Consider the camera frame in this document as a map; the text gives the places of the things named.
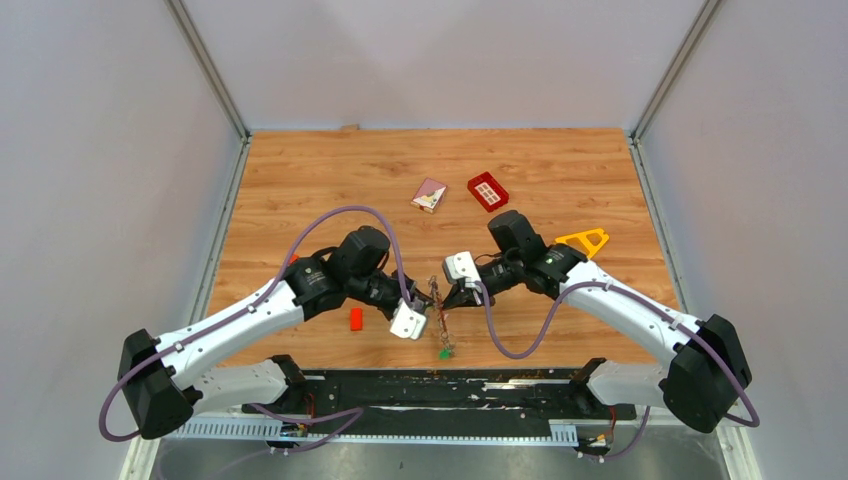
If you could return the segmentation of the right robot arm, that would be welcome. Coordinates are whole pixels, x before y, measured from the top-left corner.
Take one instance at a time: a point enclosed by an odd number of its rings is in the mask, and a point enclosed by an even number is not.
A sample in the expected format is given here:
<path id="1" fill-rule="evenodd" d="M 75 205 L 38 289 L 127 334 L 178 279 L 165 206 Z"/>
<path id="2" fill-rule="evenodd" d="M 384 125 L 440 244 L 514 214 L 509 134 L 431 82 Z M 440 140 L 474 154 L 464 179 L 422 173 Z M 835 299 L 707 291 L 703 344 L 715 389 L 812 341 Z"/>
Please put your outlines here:
<path id="1" fill-rule="evenodd" d="M 701 433 L 723 420 L 749 428 L 761 419 L 746 393 L 752 382 L 743 346 L 733 323 L 677 311 L 615 279 L 581 251 L 547 244 L 516 210 L 491 219 L 487 228 L 498 251 L 479 264 L 462 251 L 446 257 L 443 270 L 452 287 L 446 310 L 484 309 L 496 348 L 507 358 L 530 356 L 544 339 L 558 308 L 567 305 L 603 321 L 643 347 L 652 364 L 588 363 L 583 382 L 571 390 L 571 403 L 584 417 L 596 417 L 619 404 L 659 407 Z M 497 336 L 492 307 L 497 294 L 523 285 L 549 297 L 553 305 L 536 339 L 523 352 L 511 352 Z"/>

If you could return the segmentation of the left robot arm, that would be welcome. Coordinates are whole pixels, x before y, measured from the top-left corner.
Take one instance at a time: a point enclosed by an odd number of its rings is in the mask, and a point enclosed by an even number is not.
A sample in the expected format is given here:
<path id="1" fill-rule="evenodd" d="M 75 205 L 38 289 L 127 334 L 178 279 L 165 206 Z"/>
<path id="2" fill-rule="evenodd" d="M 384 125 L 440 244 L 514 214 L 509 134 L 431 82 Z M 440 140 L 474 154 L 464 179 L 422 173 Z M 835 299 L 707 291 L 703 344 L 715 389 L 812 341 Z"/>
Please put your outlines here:
<path id="1" fill-rule="evenodd" d="M 378 309 L 393 335 L 418 339 L 434 301 L 399 272 L 384 272 L 390 246 L 383 232 L 362 226 L 340 245 L 298 258 L 280 279 L 193 326 L 158 337 L 145 329 L 128 335 L 118 378 L 137 436 L 160 438 L 198 413 L 239 404 L 298 411 L 306 386 L 280 360 L 228 368 L 219 364 L 272 333 L 341 308 L 348 299 Z"/>

